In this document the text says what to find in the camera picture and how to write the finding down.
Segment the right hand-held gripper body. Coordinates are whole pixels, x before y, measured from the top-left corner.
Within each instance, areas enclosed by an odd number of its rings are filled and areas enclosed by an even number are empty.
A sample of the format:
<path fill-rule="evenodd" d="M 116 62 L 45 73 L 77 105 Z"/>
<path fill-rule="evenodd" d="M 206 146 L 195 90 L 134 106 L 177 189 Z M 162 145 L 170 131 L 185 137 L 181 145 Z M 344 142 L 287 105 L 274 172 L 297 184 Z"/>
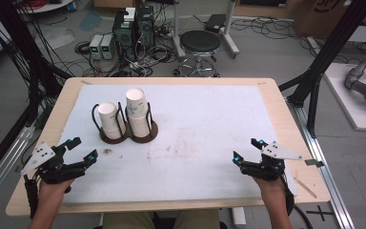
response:
<path fill-rule="evenodd" d="M 251 162 L 244 159 L 243 165 L 239 167 L 243 175 L 257 177 L 267 181 L 276 180 L 284 174 L 286 159 L 303 159 L 301 155 L 277 141 L 267 143 L 267 146 L 259 151 L 261 153 L 261 160 L 259 162 Z"/>

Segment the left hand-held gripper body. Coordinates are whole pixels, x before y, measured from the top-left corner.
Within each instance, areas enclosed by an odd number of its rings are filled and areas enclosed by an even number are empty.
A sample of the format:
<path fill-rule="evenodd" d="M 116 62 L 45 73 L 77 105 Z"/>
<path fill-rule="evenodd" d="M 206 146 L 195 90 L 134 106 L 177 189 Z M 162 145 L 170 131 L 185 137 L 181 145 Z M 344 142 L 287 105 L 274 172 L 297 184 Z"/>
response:
<path fill-rule="evenodd" d="M 26 176 L 34 171 L 48 184 L 57 184 L 85 175 L 84 161 L 73 164 L 64 163 L 63 156 L 66 151 L 65 142 L 52 147 L 42 142 L 28 159 L 21 170 L 21 175 Z"/>

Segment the person's right hand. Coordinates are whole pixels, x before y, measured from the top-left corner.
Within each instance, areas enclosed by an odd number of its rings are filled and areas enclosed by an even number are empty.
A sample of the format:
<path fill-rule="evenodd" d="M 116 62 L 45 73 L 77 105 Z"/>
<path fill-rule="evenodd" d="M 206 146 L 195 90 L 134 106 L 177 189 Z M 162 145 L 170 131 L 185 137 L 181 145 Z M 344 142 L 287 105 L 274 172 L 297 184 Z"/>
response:
<path fill-rule="evenodd" d="M 285 198 L 285 188 L 281 180 L 267 181 L 255 177 L 254 181 L 258 185 L 263 199 Z"/>

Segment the person's left hand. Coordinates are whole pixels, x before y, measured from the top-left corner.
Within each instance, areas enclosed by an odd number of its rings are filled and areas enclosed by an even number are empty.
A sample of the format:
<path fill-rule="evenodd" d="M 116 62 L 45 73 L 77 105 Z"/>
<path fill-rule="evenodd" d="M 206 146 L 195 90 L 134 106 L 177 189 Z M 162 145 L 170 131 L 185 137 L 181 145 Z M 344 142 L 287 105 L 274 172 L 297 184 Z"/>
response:
<path fill-rule="evenodd" d="M 73 184 L 73 179 L 57 184 L 48 184 L 44 180 L 40 182 L 39 202 L 43 204 L 59 204 L 63 201 L 68 187 Z"/>

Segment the thin wooden stick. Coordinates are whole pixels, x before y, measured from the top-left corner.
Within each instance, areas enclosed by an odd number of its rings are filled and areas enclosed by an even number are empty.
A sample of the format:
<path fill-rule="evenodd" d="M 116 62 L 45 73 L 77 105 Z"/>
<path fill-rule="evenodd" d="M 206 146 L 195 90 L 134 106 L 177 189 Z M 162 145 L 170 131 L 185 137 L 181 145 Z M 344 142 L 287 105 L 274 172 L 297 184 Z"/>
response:
<path fill-rule="evenodd" d="M 297 177 L 294 177 L 294 180 L 306 191 L 308 192 L 313 198 L 317 198 L 317 195 L 311 190 L 304 182 L 302 182 Z"/>

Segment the short white paper cup stack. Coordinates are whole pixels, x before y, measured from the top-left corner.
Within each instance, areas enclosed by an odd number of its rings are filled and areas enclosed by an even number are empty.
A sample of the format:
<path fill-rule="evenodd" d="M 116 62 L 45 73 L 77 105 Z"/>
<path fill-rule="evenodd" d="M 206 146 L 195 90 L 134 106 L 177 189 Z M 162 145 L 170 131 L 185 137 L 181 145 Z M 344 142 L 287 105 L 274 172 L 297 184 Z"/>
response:
<path fill-rule="evenodd" d="M 101 127 L 109 139 L 118 139 L 126 132 L 126 126 L 118 107 L 112 102 L 102 102 L 98 106 Z"/>

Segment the white table mat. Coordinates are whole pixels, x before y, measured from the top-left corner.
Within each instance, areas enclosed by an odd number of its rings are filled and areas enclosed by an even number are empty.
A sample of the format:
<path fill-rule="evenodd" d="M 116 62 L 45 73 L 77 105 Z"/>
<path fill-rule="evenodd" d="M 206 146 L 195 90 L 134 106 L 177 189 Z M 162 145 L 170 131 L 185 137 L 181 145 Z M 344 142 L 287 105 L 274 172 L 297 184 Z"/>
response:
<path fill-rule="evenodd" d="M 157 137 L 139 144 L 101 140 L 94 105 L 125 103 L 126 85 L 85 85 L 61 138 L 82 142 L 64 159 L 74 163 L 92 150 L 98 159 L 66 195 L 67 203 L 132 203 L 259 198 L 251 177 L 233 163 L 239 153 L 258 162 L 252 139 L 275 141 L 273 123 L 256 86 L 147 85 L 144 92 Z"/>

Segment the light wooden table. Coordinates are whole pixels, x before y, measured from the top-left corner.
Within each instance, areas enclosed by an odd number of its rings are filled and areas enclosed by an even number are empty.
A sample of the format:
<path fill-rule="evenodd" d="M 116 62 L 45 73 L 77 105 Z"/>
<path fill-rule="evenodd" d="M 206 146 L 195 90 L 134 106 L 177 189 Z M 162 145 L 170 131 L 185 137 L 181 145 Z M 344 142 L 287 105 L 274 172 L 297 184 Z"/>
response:
<path fill-rule="evenodd" d="M 157 85 L 163 78 L 174 77 L 148 77 L 148 78 L 105 78 L 105 77 L 75 77 L 67 80 L 58 101 L 56 102 L 49 121 L 45 126 L 41 138 L 50 145 L 57 145 L 65 140 L 61 138 L 68 118 L 79 96 L 81 88 L 85 85 L 126 85 L 131 88 L 144 89 L 147 85 Z M 317 168 L 310 164 L 311 155 L 306 143 L 298 130 L 295 121 L 287 107 L 284 98 L 278 90 L 276 83 L 271 78 L 177 78 L 185 82 L 193 79 L 200 80 L 228 80 L 236 79 L 240 86 L 256 86 L 261 94 L 269 118 L 271 119 L 278 143 L 290 148 L 303 157 L 302 160 L 288 161 L 286 164 L 286 177 L 290 189 L 295 194 L 298 203 L 326 202 L 329 192 Z M 304 182 L 317 198 L 313 198 L 295 180 L 297 177 Z M 60 211 L 63 214 L 102 213 L 102 212 L 130 212 L 147 210 L 180 210 L 225 208 L 234 206 L 258 205 L 261 198 L 234 198 L 217 200 L 185 200 L 161 202 L 132 202 L 132 203 L 67 203 L 64 201 Z"/>

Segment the white table leg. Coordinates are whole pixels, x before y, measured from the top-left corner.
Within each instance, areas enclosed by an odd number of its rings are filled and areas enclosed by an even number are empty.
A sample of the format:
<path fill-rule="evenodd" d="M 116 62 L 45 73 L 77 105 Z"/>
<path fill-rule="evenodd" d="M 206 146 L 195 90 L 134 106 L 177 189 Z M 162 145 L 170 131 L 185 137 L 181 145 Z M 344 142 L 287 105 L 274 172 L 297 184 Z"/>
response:
<path fill-rule="evenodd" d="M 234 207 L 231 209 L 233 224 L 237 229 L 244 229 L 247 221 L 243 207 Z"/>

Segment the tall white paper cup stack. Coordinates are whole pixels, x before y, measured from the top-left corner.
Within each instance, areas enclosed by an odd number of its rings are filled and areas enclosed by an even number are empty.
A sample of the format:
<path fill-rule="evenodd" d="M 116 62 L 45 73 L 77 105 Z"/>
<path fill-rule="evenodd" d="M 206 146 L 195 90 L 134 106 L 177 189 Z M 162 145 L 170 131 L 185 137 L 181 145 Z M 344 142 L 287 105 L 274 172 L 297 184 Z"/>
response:
<path fill-rule="evenodd" d="M 145 137 L 151 131 L 149 106 L 145 93 L 140 88 L 132 88 L 126 92 L 127 117 L 136 137 Z"/>

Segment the person's khaki trousers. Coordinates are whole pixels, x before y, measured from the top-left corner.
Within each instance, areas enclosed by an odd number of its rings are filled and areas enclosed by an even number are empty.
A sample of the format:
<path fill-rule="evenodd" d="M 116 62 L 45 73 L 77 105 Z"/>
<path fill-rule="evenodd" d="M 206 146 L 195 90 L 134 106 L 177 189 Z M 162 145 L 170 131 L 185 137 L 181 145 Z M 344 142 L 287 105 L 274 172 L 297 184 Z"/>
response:
<path fill-rule="evenodd" d="M 103 229 L 156 229 L 154 212 L 105 214 Z M 216 209 L 183 210 L 175 219 L 172 229 L 220 229 Z"/>

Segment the white floor platform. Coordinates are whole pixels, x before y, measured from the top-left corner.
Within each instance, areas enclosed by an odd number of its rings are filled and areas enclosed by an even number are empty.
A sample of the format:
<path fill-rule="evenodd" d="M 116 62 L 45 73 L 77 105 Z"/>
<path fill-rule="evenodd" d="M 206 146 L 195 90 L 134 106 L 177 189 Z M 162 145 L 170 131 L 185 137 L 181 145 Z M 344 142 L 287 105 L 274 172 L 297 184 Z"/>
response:
<path fill-rule="evenodd" d="M 366 99 L 362 94 L 344 87 L 346 74 L 354 67 L 353 64 L 333 63 L 325 78 L 354 129 L 366 131 Z"/>

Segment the grey power supply unit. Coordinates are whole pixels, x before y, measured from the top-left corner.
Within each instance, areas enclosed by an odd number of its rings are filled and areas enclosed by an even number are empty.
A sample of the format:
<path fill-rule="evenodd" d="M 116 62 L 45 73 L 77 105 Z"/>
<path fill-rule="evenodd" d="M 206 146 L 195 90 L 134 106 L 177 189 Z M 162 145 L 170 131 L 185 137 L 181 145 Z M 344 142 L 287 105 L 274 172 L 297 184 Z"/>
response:
<path fill-rule="evenodd" d="M 113 41 L 110 34 L 105 34 L 101 41 L 101 51 L 104 59 L 112 59 L 113 57 Z"/>
<path fill-rule="evenodd" d="M 103 55 L 101 52 L 101 41 L 103 39 L 103 36 L 100 34 L 97 34 L 91 41 L 90 43 L 90 52 L 91 52 L 91 57 L 93 59 L 102 59 Z"/>

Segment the white metal stand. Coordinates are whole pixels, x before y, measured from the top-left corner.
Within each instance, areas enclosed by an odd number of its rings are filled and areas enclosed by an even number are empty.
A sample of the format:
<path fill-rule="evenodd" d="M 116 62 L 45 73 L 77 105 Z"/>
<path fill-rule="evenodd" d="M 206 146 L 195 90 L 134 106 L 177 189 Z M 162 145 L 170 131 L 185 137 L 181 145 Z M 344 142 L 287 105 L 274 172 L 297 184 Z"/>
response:
<path fill-rule="evenodd" d="M 176 56 L 179 60 L 183 60 L 186 58 L 185 52 L 180 47 L 180 37 L 179 33 L 179 3 L 180 0 L 173 0 L 173 31 L 172 31 L 172 39 L 173 46 L 175 49 Z M 238 47 L 230 36 L 231 24 L 233 22 L 234 15 L 234 7 L 236 4 L 236 0 L 229 0 L 229 6 L 227 9 L 227 18 L 226 24 L 223 28 L 219 29 L 219 32 L 222 34 L 223 41 L 226 43 L 229 51 L 233 54 L 233 57 L 237 57 L 240 54 Z"/>

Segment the black round stool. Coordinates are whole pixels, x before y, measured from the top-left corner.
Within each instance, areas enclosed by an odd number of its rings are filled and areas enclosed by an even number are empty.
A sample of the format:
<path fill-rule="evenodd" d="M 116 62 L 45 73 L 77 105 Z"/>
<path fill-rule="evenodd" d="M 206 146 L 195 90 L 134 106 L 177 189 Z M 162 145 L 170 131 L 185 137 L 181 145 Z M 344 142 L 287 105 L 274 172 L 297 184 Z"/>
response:
<path fill-rule="evenodd" d="M 220 40 L 209 31 L 186 31 L 180 36 L 179 48 L 190 56 L 186 57 L 176 69 L 175 76 L 219 77 L 214 57 L 220 49 Z"/>

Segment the black computer tower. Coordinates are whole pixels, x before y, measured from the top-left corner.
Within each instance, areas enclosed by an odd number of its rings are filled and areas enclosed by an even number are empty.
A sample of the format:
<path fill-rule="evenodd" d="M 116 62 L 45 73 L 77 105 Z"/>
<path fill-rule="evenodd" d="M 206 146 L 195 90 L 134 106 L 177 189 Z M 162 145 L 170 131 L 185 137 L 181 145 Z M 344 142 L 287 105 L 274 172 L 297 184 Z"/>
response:
<path fill-rule="evenodd" d="M 134 61 L 136 59 L 134 50 L 136 44 L 135 23 L 133 21 L 126 21 L 124 19 L 125 16 L 125 10 L 120 10 L 116 14 L 112 26 L 112 33 L 118 54 Z"/>
<path fill-rule="evenodd" d="M 148 49 L 152 48 L 154 46 L 153 6 L 138 8 L 136 23 L 141 44 Z"/>

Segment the flat black box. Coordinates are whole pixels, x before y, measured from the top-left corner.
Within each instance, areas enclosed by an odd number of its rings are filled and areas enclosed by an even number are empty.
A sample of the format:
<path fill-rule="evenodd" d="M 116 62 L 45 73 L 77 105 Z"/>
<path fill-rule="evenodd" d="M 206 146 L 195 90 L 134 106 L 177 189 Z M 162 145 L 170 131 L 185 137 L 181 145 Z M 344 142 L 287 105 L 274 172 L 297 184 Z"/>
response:
<path fill-rule="evenodd" d="M 226 20 L 225 14 L 212 14 L 205 24 L 204 29 L 211 32 L 219 32 Z"/>

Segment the white round table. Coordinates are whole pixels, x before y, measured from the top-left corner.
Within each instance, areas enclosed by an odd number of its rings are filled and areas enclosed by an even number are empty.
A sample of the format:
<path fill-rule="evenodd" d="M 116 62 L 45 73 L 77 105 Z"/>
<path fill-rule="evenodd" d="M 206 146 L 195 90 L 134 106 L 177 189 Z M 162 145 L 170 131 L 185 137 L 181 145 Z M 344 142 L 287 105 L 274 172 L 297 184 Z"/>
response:
<path fill-rule="evenodd" d="M 39 13 L 58 10 L 72 2 L 73 0 L 22 0 L 15 8 L 22 13 Z"/>

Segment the brown cardboard box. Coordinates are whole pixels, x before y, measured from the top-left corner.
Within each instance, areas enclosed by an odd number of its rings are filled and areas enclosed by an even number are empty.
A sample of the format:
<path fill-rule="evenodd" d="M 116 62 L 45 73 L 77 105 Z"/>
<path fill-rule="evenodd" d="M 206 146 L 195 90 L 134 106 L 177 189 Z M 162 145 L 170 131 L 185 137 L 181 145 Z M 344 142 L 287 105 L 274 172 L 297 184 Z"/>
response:
<path fill-rule="evenodd" d="M 298 36 L 328 38 L 334 31 L 358 25 L 366 16 L 366 0 L 302 0 L 293 29 Z"/>

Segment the aluminium floor rail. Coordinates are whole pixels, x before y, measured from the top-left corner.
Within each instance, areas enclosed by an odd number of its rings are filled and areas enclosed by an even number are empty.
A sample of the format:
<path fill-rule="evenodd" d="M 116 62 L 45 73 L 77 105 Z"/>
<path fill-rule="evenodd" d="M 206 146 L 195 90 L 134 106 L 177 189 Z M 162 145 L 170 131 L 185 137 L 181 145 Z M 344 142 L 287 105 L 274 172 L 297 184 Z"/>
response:
<path fill-rule="evenodd" d="M 328 189 L 330 195 L 330 205 L 333 210 L 339 229 L 356 229 L 351 219 L 349 211 L 342 199 L 342 196 L 337 188 L 335 179 L 330 170 L 329 164 L 323 154 L 323 151 L 318 143 L 318 140 L 313 137 L 307 128 L 308 116 L 303 108 L 297 108 L 295 105 L 288 103 L 288 108 L 293 115 L 295 123 L 310 151 L 310 155 L 317 162 L 322 162 L 322 165 L 317 167 L 321 177 Z"/>
<path fill-rule="evenodd" d="M 13 168 L 15 162 L 26 150 L 35 132 L 34 127 L 24 127 L 13 140 L 10 140 L 3 150 L 3 157 L 0 159 L 0 186 Z"/>

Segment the black metal frame post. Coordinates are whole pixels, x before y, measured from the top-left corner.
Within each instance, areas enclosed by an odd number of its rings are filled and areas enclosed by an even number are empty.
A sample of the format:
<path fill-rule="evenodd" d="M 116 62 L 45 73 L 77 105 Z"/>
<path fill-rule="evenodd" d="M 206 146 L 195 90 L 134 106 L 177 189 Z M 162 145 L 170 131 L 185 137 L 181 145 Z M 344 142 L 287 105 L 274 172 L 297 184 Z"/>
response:
<path fill-rule="evenodd" d="M 0 45 L 28 87 L 27 124 L 31 125 L 39 117 L 41 103 L 43 112 L 51 113 L 71 75 L 54 65 L 51 55 L 57 56 L 56 52 L 26 10 L 32 10 L 26 0 L 0 0 Z"/>
<path fill-rule="evenodd" d="M 366 0 L 352 0 L 310 67 L 303 74 L 278 86 L 281 92 L 295 86 L 295 91 L 287 100 L 297 108 L 302 108 L 305 99 L 310 97 L 306 127 L 313 138 L 316 138 L 315 118 L 321 79 L 365 16 Z"/>

